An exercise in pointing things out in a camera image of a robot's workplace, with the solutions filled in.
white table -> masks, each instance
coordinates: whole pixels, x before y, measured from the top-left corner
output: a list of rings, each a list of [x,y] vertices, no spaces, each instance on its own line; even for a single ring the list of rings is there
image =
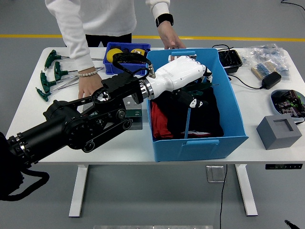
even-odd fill
[[[45,60],[53,49],[57,51],[58,55],[69,55],[67,48],[46,48],[43,50],[23,95],[23,98],[20,102],[20,105],[17,109],[17,112],[10,125],[7,133],[7,138],[12,135],[16,135],[19,132],[26,131],[27,129],[30,129],[42,122],[45,122],[45,118],[42,113],[47,110],[47,108],[52,104],[53,100],[56,99],[72,101],[77,99],[77,85],[52,94],[49,96],[49,102],[42,100],[35,90],[35,87],[42,89],[40,82],[40,72],[44,69]],[[105,48],[91,48],[92,58],[103,58],[105,50]],[[286,51],[285,56],[288,58],[288,63],[290,65],[290,82],[280,82],[270,90],[262,89],[258,91],[247,88],[235,78],[232,79],[232,87],[241,110],[245,131],[249,138],[225,159],[156,163],[154,161],[150,128],[148,125],[147,117],[145,116],[146,104],[143,103],[143,130],[126,131],[88,154],[81,150],[72,150],[66,146],[41,160],[40,164],[78,165],[79,169],[76,177],[69,216],[80,216],[82,196],[89,165],[184,165],[186,163],[202,165],[235,164],[246,213],[248,216],[257,215],[250,182],[246,172],[246,164],[288,164],[305,162],[305,154],[303,152],[303,142],[305,141],[305,124],[298,126],[303,136],[295,144],[293,144],[292,147],[275,150],[265,150],[265,147],[256,130],[256,127],[260,124],[265,116],[274,115],[270,102],[270,95],[273,90],[293,89],[302,94],[305,94],[305,83],[301,75],[299,74],[298,70],[293,64],[293,61]],[[70,71],[77,69],[71,60],[61,60],[60,62],[62,70]],[[102,62],[96,61],[94,63],[96,67],[103,66]],[[53,65],[45,72],[49,81],[54,80]],[[99,71],[99,74],[103,79],[111,77],[110,75],[105,74],[105,70]],[[250,69],[248,68],[240,68],[238,72],[235,73],[235,75],[248,85],[253,87],[261,86],[260,81],[251,73]]]

yellow floor line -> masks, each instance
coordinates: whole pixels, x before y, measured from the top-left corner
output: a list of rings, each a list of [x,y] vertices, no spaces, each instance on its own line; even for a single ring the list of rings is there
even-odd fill
[[[305,42],[305,38],[179,36],[181,40]],[[0,38],[62,38],[60,34],[0,34]],[[133,35],[133,39],[160,39],[159,36]]]

table leg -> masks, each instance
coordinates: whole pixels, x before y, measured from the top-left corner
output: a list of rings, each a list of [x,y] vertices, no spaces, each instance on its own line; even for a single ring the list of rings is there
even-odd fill
[[[242,165],[238,164],[235,165],[235,168],[238,176],[240,190],[243,195],[244,208],[246,214],[247,216],[257,216],[257,210],[250,186],[249,177],[246,170],[246,165],[247,164],[242,164]]]
[[[81,215],[81,204],[86,185],[88,166],[78,165],[69,217],[78,218]]]

black pants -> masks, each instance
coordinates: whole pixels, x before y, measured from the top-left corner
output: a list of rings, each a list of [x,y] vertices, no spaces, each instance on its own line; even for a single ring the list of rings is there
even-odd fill
[[[120,37],[111,37],[111,36],[99,36],[99,35],[87,35],[86,40],[89,47],[98,47],[100,43],[103,43],[104,47],[107,47],[108,42],[120,42],[120,43],[131,43],[132,34],[126,34]]]

plastic bag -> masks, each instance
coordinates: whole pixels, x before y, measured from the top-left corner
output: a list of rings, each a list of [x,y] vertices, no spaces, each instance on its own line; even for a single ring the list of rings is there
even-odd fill
[[[243,67],[254,68],[258,64],[271,62],[276,72],[282,76],[282,81],[290,81],[287,57],[284,56],[283,48],[279,48],[276,44],[247,47],[238,54],[242,59]]]

